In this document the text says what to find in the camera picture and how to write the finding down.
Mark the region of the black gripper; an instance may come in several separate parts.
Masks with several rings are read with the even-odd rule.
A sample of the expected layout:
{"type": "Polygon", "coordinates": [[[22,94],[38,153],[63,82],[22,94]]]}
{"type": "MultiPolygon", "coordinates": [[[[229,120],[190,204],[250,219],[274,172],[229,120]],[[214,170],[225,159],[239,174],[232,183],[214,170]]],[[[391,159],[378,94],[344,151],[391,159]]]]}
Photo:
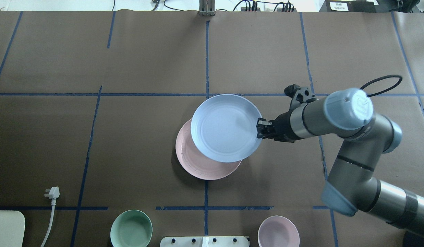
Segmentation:
{"type": "Polygon", "coordinates": [[[280,114],[276,119],[267,121],[264,118],[257,119],[257,138],[273,139],[277,142],[295,142],[295,133],[290,124],[291,112],[280,114]]]}

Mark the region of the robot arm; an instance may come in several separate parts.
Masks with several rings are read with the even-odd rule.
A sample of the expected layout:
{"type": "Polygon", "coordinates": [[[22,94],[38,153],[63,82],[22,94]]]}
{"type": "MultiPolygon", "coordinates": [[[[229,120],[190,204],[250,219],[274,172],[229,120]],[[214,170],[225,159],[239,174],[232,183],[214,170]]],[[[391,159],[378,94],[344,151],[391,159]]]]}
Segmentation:
{"type": "Polygon", "coordinates": [[[257,119],[257,138],[293,143],[335,134],[343,139],[321,195],[331,210],[353,217],[358,211],[424,238],[424,197],[373,176],[382,154],[402,140],[400,126],[374,111],[370,97],[351,88],[319,99],[291,85],[290,108],[276,119],[257,119]]]}

